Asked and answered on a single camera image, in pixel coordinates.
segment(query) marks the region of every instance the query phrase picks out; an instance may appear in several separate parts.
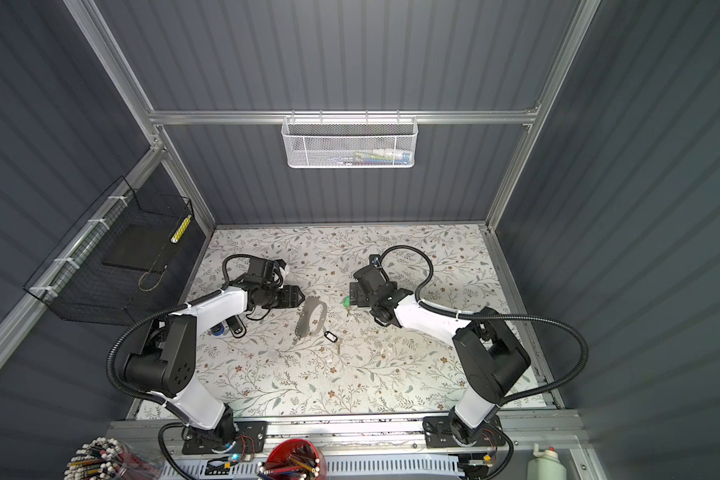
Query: black wire basket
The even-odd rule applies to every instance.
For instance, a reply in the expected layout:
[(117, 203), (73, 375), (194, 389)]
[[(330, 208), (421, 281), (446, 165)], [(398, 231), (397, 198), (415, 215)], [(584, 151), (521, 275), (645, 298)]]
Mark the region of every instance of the black wire basket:
[[(62, 320), (131, 325), (180, 300), (204, 235), (185, 197), (128, 189), (24, 284)], [(49, 275), (43, 266), (51, 265)]]

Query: yellow object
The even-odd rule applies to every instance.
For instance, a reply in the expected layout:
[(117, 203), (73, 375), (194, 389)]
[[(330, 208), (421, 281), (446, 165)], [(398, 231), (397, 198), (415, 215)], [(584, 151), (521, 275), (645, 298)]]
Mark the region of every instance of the yellow object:
[(187, 215), (184, 221), (179, 226), (179, 229), (176, 230), (176, 232), (171, 237), (170, 241), (172, 244), (178, 244), (179, 239), (182, 235), (184, 235), (184, 232), (186, 232), (186, 228), (190, 225), (190, 221), (192, 220), (192, 215)]

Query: black mounting plate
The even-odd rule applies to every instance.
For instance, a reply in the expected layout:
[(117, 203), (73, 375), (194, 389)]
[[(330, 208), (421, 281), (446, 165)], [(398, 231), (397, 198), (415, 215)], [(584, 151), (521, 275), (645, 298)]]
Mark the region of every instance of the black mounting plate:
[[(253, 440), (253, 451), (261, 453), (264, 451), (264, 441), (266, 440), (266, 422), (235, 422), (237, 424), (237, 433), (239, 436), (246, 436)], [(251, 453), (251, 442), (248, 438), (246, 441), (246, 454)], [(189, 438), (184, 441), (181, 449), (183, 455), (215, 455), (213, 451), (202, 444), (202, 440), (198, 437)], [(238, 440), (231, 453), (242, 454), (242, 441)]]
[[(449, 432), (450, 420), (448, 415), (436, 415), (430, 417), (424, 417), (422, 423), (429, 422), (429, 425), (434, 427), (434, 432), (427, 433), (424, 431), (424, 438), (427, 441), (427, 448), (452, 448), (461, 447)], [(491, 430), (491, 427), (501, 428), (501, 420), (499, 417), (494, 416), (490, 421), (483, 426), (484, 429)], [(500, 447), (506, 445), (506, 441), (493, 430), (493, 435), (487, 432), (483, 432), (483, 435), (478, 436), (478, 440), (473, 447), (490, 447), (491, 444), (494, 447)]]

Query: floral table surface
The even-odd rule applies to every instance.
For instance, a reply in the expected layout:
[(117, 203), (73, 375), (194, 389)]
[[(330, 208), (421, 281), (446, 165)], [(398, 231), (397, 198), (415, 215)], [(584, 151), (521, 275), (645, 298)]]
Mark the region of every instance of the floral table surface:
[[(217, 230), (192, 283), (189, 298), (211, 292), (222, 282), (221, 262), (231, 254), (284, 259), (286, 284), (327, 305), (318, 331), (318, 307), (310, 319), (314, 335), (297, 339), (297, 310), (273, 310), (264, 321), (244, 320), (247, 334), (229, 332), (198, 341), (196, 375), (209, 391), (228, 402), (238, 416), (321, 415), (413, 412), (450, 409), (467, 383), (452, 347), (421, 333), (383, 328), (364, 309), (342, 303), (352, 274), (368, 264), (368, 255), (407, 244), (428, 254), (432, 281), (422, 297), (462, 310), (490, 306), (508, 312), (496, 273), (477, 225), (348, 226)], [(247, 260), (230, 262), (230, 276)], [(384, 260), (390, 278), (412, 290), (427, 267), (413, 252), (398, 250)], [(327, 341), (330, 330), (340, 342)], [(528, 369), (512, 392), (538, 386)], [(506, 408), (544, 407), (541, 395), (522, 398)], [(171, 418), (144, 402), (137, 418)]]

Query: red pencil holder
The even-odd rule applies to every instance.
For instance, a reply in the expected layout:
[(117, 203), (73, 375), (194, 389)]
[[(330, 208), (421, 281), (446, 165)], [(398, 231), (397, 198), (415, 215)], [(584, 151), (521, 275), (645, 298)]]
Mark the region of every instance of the red pencil holder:
[(320, 471), (315, 475), (315, 480), (326, 480), (328, 474), (326, 459), (322, 456), (322, 452), (317, 450), (317, 447), (303, 438), (291, 438), (274, 447), (269, 457), (267, 457), (267, 462), (284, 463), (292, 453), (301, 447), (307, 447), (311, 452), (314, 452), (314, 458), (320, 459), (318, 462)]

